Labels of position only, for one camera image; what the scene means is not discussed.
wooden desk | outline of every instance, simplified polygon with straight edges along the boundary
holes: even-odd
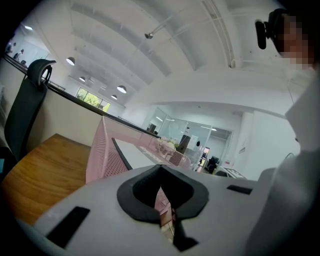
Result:
[[[1,190],[16,218],[30,225],[86,183],[90,147],[55,134],[8,173]]]

person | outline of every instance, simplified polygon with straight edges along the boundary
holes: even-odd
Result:
[[[22,49],[21,51],[19,51],[18,53],[16,53],[13,58],[17,61],[20,62],[20,56],[24,54],[24,49]]]
[[[16,43],[15,42],[13,44],[11,44],[11,42],[9,42],[7,47],[5,48],[5,53],[6,54],[12,54],[12,52],[14,51],[15,47],[16,47]]]

